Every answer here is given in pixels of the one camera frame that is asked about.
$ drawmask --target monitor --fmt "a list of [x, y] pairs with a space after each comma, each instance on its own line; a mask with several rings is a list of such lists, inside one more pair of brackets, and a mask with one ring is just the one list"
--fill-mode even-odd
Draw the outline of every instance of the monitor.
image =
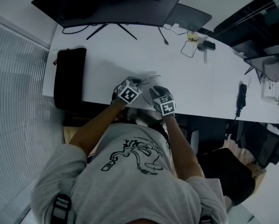
[[279, 54], [244, 59], [273, 82], [279, 82]]
[[179, 0], [34, 0], [63, 28], [95, 24], [162, 27]]
[[174, 23], [177, 23], [180, 28], [197, 32], [211, 19], [212, 16], [207, 13], [177, 3], [166, 24], [172, 26]]

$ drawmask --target white desk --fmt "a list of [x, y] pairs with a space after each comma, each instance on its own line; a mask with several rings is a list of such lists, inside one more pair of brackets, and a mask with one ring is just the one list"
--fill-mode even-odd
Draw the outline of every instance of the white desk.
[[[249, 68], [229, 46], [208, 38], [216, 44], [215, 63], [207, 67], [204, 52], [196, 51], [193, 58], [180, 53], [187, 35], [176, 35], [161, 28], [169, 46], [156, 27], [125, 26], [134, 36], [116, 25], [109, 25], [86, 40], [97, 27], [89, 27], [74, 35], [63, 35], [58, 26], [51, 44], [45, 70], [42, 94], [53, 96], [56, 66], [53, 62], [62, 49], [86, 47], [84, 66], [83, 101], [109, 104], [113, 88], [127, 76], [146, 77], [159, 74], [158, 85], [167, 87], [174, 95], [177, 113], [234, 119], [239, 82], [248, 85], [246, 107], [241, 120], [279, 123], [279, 106], [261, 100], [262, 86], [256, 72], [244, 73]], [[80, 30], [70, 28], [66, 32]], [[186, 52], [192, 55], [195, 45], [186, 45]], [[132, 107], [153, 109], [143, 98], [136, 100]]]

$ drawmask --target gray t-shirt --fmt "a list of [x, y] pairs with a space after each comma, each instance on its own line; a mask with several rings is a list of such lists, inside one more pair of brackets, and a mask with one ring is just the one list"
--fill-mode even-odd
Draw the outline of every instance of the gray t-shirt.
[[93, 161], [79, 147], [57, 146], [33, 191], [38, 223], [50, 223], [62, 180], [74, 178], [69, 223], [126, 224], [148, 219], [159, 224], [198, 224], [201, 215], [228, 222], [218, 179], [172, 174], [164, 137], [148, 127], [111, 125]]

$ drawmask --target curved monitor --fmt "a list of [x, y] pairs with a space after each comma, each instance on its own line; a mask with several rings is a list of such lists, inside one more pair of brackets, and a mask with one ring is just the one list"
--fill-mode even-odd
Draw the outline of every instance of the curved monitor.
[[140, 24], [162, 27], [179, 0], [34, 0], [63, 28], [89, 24]]

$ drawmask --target black pouch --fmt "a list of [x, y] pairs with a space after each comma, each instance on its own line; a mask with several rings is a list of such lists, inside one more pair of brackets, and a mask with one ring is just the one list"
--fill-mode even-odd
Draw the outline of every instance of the black pouch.
[[86, 48], [77, 48], [57, 54], [54, 100], [58, 109], [70, 113], [81, 109], [86, 52]]

